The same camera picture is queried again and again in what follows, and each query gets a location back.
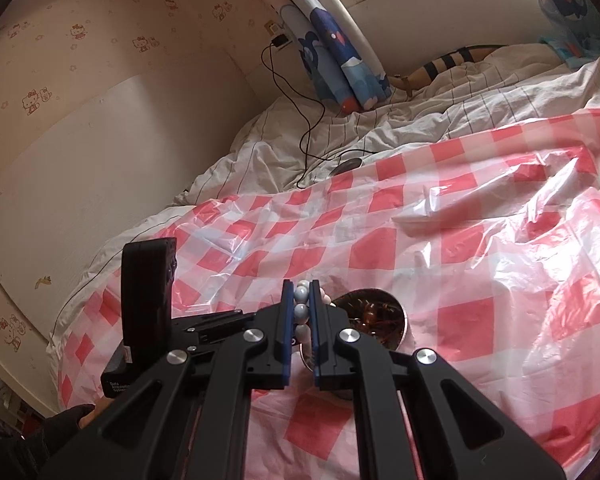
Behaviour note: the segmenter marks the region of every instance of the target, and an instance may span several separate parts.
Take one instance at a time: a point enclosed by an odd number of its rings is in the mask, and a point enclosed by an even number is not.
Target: black cable
[[[316,158],[317,160],[320,160],[321,162],[332,162],[336,158],[342,157],[342,155],[344,155],[345,153],[349,153],[349,152],[369,153],[370,155],[375,155],[375,154],[379,153],[379,152],[370,152],[369,150],[363,150],[363,149],[359,149],[359,148],[351,148],[349,150],[344,150],[343,152],[340,152],[337,155],[334,155],[333,158],[323,158],[319,155],[314,155],[313,153],[309,153],[309,145],[311,144],[311,132],[324,118],[326,108],[321,101],[318,101],[317,99],[313,99],[312,97],[307,97],[306,95],[301,94],[298,90],[293,88],[291,83],[282,74],[279,74],[278,72],[276,72],[275,68],[273,67],[272,48],[273,48],[273,43],[269,43],[269,45],[267,45],[265,48],[263,48],[262,52],[260,53],[260,60],[261,60],[262,64],[264,65],[264,67],[271,72],[271,76],[273,78],[273,83],[276,85],[278,90],[280,90],[280,92],[282,92],[282,95],[284,97],[286,97],[287,99],[289,99],[291,101],[291,104],[298,111],[298,113],[302,116],[302,118],[306,121],[306,125],[307,125],[307,131],[305,131],[305,133],[302,134],[302,137],[300,137],[300,141],[298,142],[298,147],[300,148],[300,152],[304,155],[304,172],[302,173],[300,178],[296,181],[296,187],[298,189],[305,189],[304,187],[301,187],[299,184],[300,184],[300,182],[302,182],[302,179],[304,179],[304,177],[306,176],[306,174],[309,171],[309,169],[308,169],[309,168],[309,157]],[[271,63],[271,67],[267,66],[267,64],[264,61],[264,53],[267,49],[269,49],[269,62]],[[296,102],[293,101],[293,99],[291,97],[289,97],[289,95],[286,94],[286,92],[280,87],[280,85],[276,81],[276,76],[278,76],[280,79],[282,79],[282,81],[284,81],[289,86],[289,88],[291,88],[292,91],[295,92],[297,95],[299,95],[300,97],[302,97],[304,99],[308,99],[309,101],[313,101],[314,103],[318,103],[322,107],[322,113],[320,114],[320,118],[317,120],[317,122],[313,126],[311,125],[311,122],[309,121],[307,116],[304,115],[300,111],[300,108],[298,107],[298,105],[296,105]],[[307,142],[306,142],[306,148],[303,149],[302,142],[304,141],[305,137],[308,137],[308,138],[307,138]]]

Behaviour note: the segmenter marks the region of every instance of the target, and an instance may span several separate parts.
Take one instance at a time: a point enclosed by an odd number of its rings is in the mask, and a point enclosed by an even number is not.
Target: person's arm
[[[94,409],[75,406],[48,418],[31,436],[0,436],[0,479],[35,480],[49,457],[84,426],[80,423]]]

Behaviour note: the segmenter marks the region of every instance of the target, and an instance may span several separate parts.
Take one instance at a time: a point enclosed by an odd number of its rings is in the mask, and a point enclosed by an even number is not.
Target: bed
[[[104,245],[48,346],[60,405],[101,395],[123,245],[175,236],[174,316],[256,310],[285,277],[332,298],[384,288],[410,318],[401,351],[437,349],[576,478],[600,448],[600,58],[573,71],[546,45],[509,46],[411,99],[327,110],[308,151],[329,161],[307,172],[305,131],[278,99],[172,206]],[[246,478],[357,475],[350,406],[313,390],[296,354],[291,387],[254,395],[248,442]]]

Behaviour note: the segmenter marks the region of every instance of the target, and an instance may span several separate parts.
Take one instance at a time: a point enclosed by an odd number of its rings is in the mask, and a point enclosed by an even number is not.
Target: metal pivot bolt
[[[418,350],[416,359],[424,365],[431,365],[436,362],[438,356],[431,348],[423,348]]]
[[[172,365],[181,365],[189,355],[184,350],[171,350],[167,354],[167,362]]]
[[[264,338],[264,332],[259,328],[250,328],[244,331],[244,340],[249,343],[257,343]]]
[[[345,328],[344,330],[340,330],[340,334],[338,335],[345,343],[353,343],[360,339],[360,332],[353,328]]]

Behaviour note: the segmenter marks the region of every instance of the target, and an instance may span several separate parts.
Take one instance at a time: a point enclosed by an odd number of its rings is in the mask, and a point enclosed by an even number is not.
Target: cartoon whale curtain
[[[571,68],[580,68],[600,56],[600,13],[591,0],[538,0],[556,30],[542,38]]]
[[[321,100],[334,100],[350,114],[391,95],[378,57],[340,0],[263,1],[296,40]]]

